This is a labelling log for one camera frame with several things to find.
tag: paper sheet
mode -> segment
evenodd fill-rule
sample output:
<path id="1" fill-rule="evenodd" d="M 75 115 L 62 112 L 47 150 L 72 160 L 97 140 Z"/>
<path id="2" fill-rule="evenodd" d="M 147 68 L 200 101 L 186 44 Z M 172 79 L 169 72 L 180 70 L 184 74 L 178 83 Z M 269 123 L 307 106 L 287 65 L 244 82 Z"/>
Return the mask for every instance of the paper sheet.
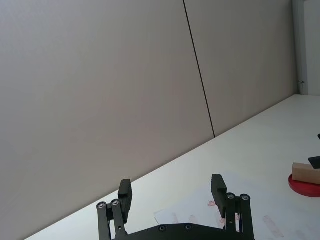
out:
<path id="1" fill-rule="evenodd" d="M 256 240 L 320 240 L 320 216 L 261 190 L 235 174 L 225 173 L 222 177 L 228 192 L 251 197 Z M 220 229 L 224 226 L 224 219 L 212 197 L 210 183 L 171 207 L 156 212 L 154 216 L 159 224 L 193 223 Z"/>

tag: red circular base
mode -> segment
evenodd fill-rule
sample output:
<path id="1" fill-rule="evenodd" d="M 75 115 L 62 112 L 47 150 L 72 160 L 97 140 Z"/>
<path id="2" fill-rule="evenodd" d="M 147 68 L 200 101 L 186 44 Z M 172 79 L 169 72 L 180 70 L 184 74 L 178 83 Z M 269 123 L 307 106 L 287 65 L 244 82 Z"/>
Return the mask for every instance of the red circular base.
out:
<path id="1" fill-rule="evenodd" d="M 313 198 L 320 197 L 320 185 L 295 181 L 292 179 L 292 174 L 289 176 L 289 186 L 293 191 L 303 196 Z"/>

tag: white table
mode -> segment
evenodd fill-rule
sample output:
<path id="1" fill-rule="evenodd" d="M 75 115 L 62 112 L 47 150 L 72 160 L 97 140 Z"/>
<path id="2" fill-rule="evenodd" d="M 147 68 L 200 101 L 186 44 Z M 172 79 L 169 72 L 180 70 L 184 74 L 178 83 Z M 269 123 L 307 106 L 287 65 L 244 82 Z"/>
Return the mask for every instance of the white table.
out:
<path id="1" fill-rule="evenodd" d="M 125 228 L 130 234 L 158 225 L 154 212 L 210 181 L 212 174 L 227 171 L 237 172 L 269 191 L 288 197 L 302 208 L 320 214 L 320 198 L 298 195 L 288 185 L 293 162 L 308 163 L 309 157 L 320 155 L 318 134 L 320 97 L 294 95 L 134 181 Z M 116 198 L 117 192 L 113 192 L 28 240 L 98 240 L 96 205 Z"/>

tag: white wall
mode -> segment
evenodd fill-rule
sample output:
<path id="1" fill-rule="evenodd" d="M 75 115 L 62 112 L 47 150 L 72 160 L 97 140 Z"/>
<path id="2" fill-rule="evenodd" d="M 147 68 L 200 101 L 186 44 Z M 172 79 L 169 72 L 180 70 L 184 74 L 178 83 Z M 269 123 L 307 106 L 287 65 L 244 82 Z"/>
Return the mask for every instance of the white wall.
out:
<path id="1" fill-rule="evenodd" d="M 0 73 L 1 240 L 213 137 L 181 0 L 1 1 Z"/>
<path id="2" fill-rule="evenodd" d="M 319 0 L 307 0 L 304 2 L 304 29 L 308 94 L 320 96 Z"/>
<path id="3" fill-rule="evenodd" d="M 297 89 L 290 0 L 186 0 L 217 135 Z"/>

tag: screw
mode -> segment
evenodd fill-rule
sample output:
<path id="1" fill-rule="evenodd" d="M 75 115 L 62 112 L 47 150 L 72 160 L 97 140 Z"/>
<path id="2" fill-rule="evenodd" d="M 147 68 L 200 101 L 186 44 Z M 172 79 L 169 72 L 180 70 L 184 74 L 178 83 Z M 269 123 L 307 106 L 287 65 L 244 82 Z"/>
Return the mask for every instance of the screw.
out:
<path id="1" fill-rule="evenodd" d="M 99 206 L 98 206 L 98 208 L 100 208 L 100 209 L 102 209 L 102 208 L 104 208 L 104 207 L 105 207 L 105 204 L 104 204 L 104 203 L 100 203 Z"/>
<path id="2" fill-rule="evenodd" d="M 192 227 L 190 224 L 185 225 L 185 229 L 190 230 Z"/>
<path id="3" fill-rule="evenodd" d="M 118 200 L 115 200 L 115 201 L 112 202 L 112 205 L 113 205 L 113 206 L 117 206 L 118 204 L 119 204 L 119 201 L 118 201 Z"/>
<path id="4" fill-rule="evenodd" d="M 242 195 L 241 198 L 242 198 L 243 200 L 249 200 L 249 196 L 248 196 L 248 195 Z"/>
<path id="5" fill-rule="evenodd" d="M 228 199 L 234 199 L 235 198 L 235 195 L 233 195 L 232 193 L 229 193 L 227 196 L 228 196 Z"/>
<path id="6" fill-rule="evenodd" d="M 165 230 L 166 230 L 166 226 L 164 226 L 164 225 L 159 226 L 160 232 L 164 232 Z"/>

